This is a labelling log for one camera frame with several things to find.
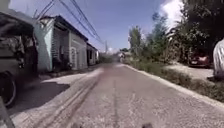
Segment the blue sky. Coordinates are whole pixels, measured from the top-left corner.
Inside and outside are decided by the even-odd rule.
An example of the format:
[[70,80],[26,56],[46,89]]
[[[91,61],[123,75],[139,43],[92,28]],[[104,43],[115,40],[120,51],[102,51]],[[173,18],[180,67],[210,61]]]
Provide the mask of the blue sky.
[[[42,10],[48,0],[11,0],[10,8],[33,15],[35,10]],[[55,0],[49,15],[62,15],[73,26],[89,38],[89,42],[100,50],[104,45],[92,38],[78,22]],[[63,0],[79,17],[70,0]],[[154,12],[168,13],[168,18],[177,20],[174,6],[179,0],[76,0],[90,23],[102,40],[107,41],[113,50],[129,47],[128,32],[132,26],[140,26],[143,34],[153,29]]]

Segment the grass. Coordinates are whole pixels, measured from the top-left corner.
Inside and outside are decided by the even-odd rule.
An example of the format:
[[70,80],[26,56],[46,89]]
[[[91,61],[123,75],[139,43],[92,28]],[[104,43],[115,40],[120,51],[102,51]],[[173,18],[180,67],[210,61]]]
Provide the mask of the grass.
[[224,83],[222,82],[210,84],[203,80],[195,80],[186,74],[171,69],[164,69],[165,65],[161,63],[132,62],[129,64],[134,68],[157,75],[172,83],[208,96],[214,100],[224,102]]

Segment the car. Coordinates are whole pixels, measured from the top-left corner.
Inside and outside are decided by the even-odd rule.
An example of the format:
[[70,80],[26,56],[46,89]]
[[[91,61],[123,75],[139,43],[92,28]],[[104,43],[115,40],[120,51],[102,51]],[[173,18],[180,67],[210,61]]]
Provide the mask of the car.
[[211,61],[209,55],[199,52],[190,56],[188,64],[190,67],[210,68]]

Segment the asphalt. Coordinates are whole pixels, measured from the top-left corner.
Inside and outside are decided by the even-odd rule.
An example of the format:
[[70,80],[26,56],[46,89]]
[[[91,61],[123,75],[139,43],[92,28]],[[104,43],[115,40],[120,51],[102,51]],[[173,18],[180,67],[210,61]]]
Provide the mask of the asphalt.
[[224,111],[114,64],[68,122],[83,128],[224,128]]
[[18,128],[224,128],[223,108],[122,64],[103,65],[45,104],[12,117]]

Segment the tire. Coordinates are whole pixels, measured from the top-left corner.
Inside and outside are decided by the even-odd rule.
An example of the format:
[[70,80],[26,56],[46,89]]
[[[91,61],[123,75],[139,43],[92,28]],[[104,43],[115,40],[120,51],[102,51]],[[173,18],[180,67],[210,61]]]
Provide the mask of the tire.
[[4,79],[4,84],[1,87],[1,95],[3,102],[7,108],[12,107],[17,94],[15,81],[10,72],[1,73],[1,79]]

